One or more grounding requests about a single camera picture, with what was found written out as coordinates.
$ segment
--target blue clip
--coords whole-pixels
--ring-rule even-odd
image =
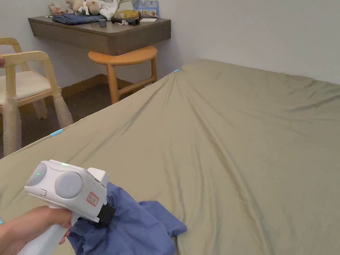
[[[63,129],[59,129],[59,130],[53,132],[53,133],[51,134],[51,136],[59,135],[59,134],[60,134],[61,132],[63,132],[63,131],[64,131]]]

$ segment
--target grey circular button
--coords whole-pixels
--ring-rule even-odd
[[[32,173],[31,177],[28,179],[26,186],[37,185],[45,176],[46,171],[47,166],[43,163],[40,163]]]
[[[75,172],[66,172],[55,180],[54,188],[62,198],[74,198],[83,188],[83,179]]]

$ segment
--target device handle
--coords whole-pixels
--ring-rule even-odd
[[[52,204],[49,207],[64,209],[61,206]],[[72,212],[72,226],[80,216],[80,214]],[[40,236],[28,242],[18,255],[52,255],[67,231],[67,228],[60,225],[52,225]]]

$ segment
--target white wall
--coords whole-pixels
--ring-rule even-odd
[[[41,50],[51,58],[59,86],[65,87],[101,72],[100,66],[88,59],[88,50],[72,47],[51,40],[35,38],[28,17],[50,13],[52,0],[2,0],[0,5],[0,37],[16,38],[23,51]],[[0,53],[12,53],[12,49],[0,46]],[[40,66],[29,63],[32,69],[44,74]]]
[[[105,68],[88,59],[87,50],[32,35],[27,17],[45,15],[50,2],[3,3],[0,36],[17,38],[25,51],[47,52],[61,86],[105,73]],[[172,39],[156,45],[160,78],[195,59],[209,58],[340,83],[338,0],[159,0],[159,3],[161,16],[172,20]],[[117,68],[119,78],[132,82],[148,75],[149,64]]]
[[[340,83],[339,0],[159,0],[161,76],[198,58]]]

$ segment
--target red label sticker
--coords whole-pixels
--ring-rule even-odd
[[[90,192],[90,194],[88,195],[86,201],[89,202],[90,204],[92,204],[93,206],[96,206],[98,201],[99,201],[99,198],[95,194]]]

